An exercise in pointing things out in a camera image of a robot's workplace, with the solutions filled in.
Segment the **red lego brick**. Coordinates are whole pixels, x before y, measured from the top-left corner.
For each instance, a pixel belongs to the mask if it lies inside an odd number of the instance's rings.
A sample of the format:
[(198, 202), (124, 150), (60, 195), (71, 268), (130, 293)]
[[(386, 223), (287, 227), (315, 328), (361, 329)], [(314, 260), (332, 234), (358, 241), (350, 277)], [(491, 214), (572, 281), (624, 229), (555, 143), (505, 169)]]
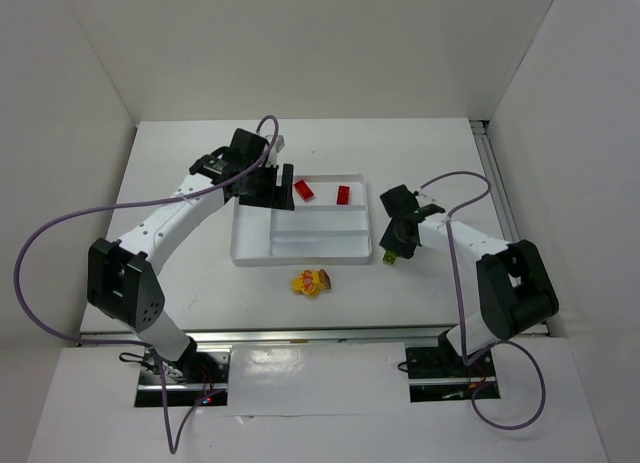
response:
[(315, 193), (304, 179), (295, 181), (293, 187), (303, 202), (310, 202), (315, 198)]
[(347, 206), (350, 204), (351, 189), (346, 185), (339, 185), (337, 189), (336, 204), (338, 206)]

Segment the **lime green lego brick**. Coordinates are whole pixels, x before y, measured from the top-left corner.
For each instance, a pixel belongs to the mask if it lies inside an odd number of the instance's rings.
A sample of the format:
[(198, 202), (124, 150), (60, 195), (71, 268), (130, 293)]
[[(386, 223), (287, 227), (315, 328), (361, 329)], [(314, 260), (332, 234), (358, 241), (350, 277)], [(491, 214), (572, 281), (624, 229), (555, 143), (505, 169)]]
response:
[(393, 252), (391, 250), (386, 250), (384, 252), (382, 261), (385, 264), (394, 265), (397, 259), (398, 259), (398, 255), (395, 252)]

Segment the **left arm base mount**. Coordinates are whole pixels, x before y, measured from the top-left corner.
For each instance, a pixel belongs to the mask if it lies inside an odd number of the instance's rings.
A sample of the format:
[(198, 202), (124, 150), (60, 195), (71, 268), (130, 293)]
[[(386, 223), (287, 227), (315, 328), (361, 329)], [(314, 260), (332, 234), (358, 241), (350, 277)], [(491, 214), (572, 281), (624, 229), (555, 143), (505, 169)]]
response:
[[(231, 350), (214, 348), (209, 352), (212, 368), (197, 370), (193, 376), (185, 376), (168, 363), (164, 364), (169, 407), (189, 407), (198, 398), (204, 398), (203, 407), (222, 407), (228, 403), (228, 378)], [(122, 363), (135, 365), (139, 369), (134, 406), (136, 408), (159, 408), (162, 406), (161, 377), (152, 356), (145, 352), (139, 355), (122, 352), (118, 355)]]

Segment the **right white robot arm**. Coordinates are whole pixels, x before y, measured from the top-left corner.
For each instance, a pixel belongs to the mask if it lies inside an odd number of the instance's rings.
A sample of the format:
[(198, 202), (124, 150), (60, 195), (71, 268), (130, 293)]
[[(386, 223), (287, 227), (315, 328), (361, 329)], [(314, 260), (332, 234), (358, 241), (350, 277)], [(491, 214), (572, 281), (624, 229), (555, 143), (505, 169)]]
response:
[(462, 296), (459, 265), (465, 263), (476, 274), (479, 311), (438, 336), (438, 365), (462, 365), (558, 312), (557, 296), (532, 242), (490, 237), (454, 220), (434, 203), (422, 206), (404, 185), (386, 191), (380, 200), (390, 218), (379, 242), (384, 262), (409, 260), (419, 248), (445, 254), (452, 261), (457, 297)]

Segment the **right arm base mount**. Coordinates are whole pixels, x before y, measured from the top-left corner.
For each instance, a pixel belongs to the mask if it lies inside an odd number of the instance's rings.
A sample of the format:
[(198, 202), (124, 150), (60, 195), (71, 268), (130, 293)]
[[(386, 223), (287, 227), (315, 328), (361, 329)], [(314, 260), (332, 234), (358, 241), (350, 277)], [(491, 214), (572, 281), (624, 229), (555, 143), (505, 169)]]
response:
[(397, 369), (408, 377), (412, 403), (501, 397), (491, 353), (466, 366), (443, 337), (435, 346), (407, 347)]

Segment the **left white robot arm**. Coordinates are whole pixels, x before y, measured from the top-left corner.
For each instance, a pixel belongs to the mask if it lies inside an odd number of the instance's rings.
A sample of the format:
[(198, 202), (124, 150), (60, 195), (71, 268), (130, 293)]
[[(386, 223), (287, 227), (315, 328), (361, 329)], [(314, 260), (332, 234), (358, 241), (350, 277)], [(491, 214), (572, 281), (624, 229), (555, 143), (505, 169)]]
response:
[(236, 129), (231, 142), (197, 159), (168, 202), (114, 241), (97, 239), (88, 251), (87, 300), (184, 378), (213, 375), (214, 361), (170, 318), (159, 275), (175, 250), (230, 200), (292, 211), (293, 167), (279, 165), (278, 134), (264, 138)]

